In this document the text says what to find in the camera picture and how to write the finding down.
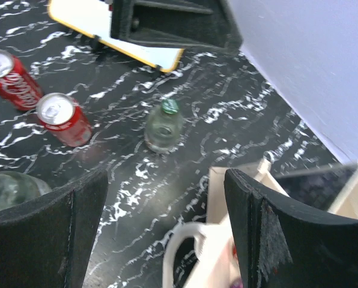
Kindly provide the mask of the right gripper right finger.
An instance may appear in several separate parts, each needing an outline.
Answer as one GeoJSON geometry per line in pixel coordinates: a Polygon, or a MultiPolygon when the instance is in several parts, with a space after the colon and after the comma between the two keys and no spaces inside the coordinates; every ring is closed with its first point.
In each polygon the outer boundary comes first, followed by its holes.
{"type": "Polygon", "coordinates": [[[228,169],[225,199],[244,287],[358,287],[358,220],[228,169]]]}

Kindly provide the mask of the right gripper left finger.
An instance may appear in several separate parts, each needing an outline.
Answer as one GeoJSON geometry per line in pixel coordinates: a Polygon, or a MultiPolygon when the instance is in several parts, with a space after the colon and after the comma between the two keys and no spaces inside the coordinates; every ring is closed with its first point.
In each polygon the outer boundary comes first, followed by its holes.
{"type": "Polygon", "coordinates": [[[82,287],[107,193],[96,170],[0,211],[0,287],[82,287]]]}

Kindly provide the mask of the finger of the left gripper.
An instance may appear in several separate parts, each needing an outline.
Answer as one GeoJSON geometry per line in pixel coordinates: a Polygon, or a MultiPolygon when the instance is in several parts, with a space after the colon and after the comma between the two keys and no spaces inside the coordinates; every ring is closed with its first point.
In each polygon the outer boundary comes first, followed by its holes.
{"type": "Polygon", "coordinates": [[[145,47],[235,55],[243,37],[228,1],[111,1],[111,38],[145,47]]]}

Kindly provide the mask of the beige canvas tote bag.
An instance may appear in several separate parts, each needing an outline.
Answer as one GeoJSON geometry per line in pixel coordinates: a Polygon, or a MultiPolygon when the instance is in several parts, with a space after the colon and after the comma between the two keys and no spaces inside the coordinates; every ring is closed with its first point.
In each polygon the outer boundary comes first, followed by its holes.
{"type": "MultiPolygon", "coordinates": [[[[241,278],[225,199],[224,180],[228,169],[210,170],[206,222],[189,222],[174,229],[163,257],[163,287],[174,285],[175,256],[188,238],[194,240],[197,263],[185,282],[186,287],[229,287],[233,279],[241,278]]],[[[264,159],[235,169],[305,205],[358,220],[358,161],[285,175],[272,175],[270,163],[264,159]]]]}

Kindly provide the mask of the red cola can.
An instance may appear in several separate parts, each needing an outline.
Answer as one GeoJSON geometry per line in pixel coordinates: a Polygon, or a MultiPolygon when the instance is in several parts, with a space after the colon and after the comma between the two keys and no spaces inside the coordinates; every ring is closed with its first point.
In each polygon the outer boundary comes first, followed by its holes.
{"type": "Polygon", "coordinates": [[[0,96],[18,110],[35,109],[44,95],[19,58],[0,49],[0,96]]]}
{"type": "Polygon", "coordinates": [[[66,146],[82,146],[92,136],[91,124],[71,96],[47,94],[37,103],[36,112],[40,123],[66,146]]]}

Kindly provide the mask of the purple soda can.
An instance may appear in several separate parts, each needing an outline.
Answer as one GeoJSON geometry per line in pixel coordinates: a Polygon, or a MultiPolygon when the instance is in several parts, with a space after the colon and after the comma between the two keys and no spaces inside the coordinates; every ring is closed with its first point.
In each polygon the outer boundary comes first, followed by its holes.
{"type": "Polygon", "coordinates": [[[237,277],[237,278],[233,279],[229,288],[244,288],[241,278],[237,277]]]}

